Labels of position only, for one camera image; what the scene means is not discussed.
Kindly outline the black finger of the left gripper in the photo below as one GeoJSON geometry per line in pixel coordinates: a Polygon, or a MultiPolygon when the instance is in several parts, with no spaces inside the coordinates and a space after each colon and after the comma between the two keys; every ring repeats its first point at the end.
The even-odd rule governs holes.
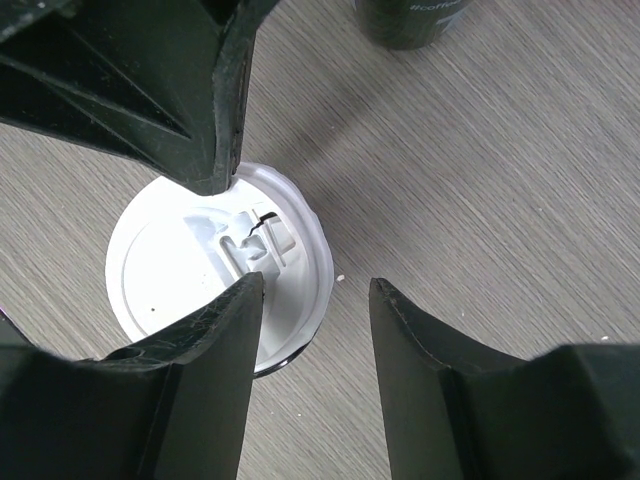
{"type": "Polygon", "coordinates": [[[1,120],[138,161],[193,193],[241,156],[269,1],[5,1],[1,120]]]}

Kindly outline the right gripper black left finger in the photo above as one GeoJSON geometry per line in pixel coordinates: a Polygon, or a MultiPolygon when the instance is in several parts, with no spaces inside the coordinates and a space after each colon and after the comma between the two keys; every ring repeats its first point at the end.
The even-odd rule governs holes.
{"type": "Polygon", "coordinates": [[[263,307],[243,276],[208,305],[100,360],[72,361],[1,321],[5,479],[233,479],[263,307]]]}

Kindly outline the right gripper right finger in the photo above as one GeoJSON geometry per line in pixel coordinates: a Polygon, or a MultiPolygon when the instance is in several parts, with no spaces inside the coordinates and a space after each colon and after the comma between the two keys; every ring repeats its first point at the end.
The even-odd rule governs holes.
{"type": "Polygon", "coordinates": [[[530,360],[421,310],[389,281],[369,314],[395,479],[635,479],[639,348],[567,344],[530,360]]]}

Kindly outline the white cup lid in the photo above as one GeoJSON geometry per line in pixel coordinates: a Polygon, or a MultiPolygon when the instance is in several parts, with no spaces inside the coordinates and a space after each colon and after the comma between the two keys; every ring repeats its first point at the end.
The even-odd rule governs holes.
{"type": "Polygon", "coordinates": [[[105,260],[111,309],[140,341],[221,295],[242,276],[265,282],[254,373],[310,344],[325,317],[334,262],[323,227],[297,186],[243,162],[224,193],[199,196],[165,177],[125,208],[105,260]]]}

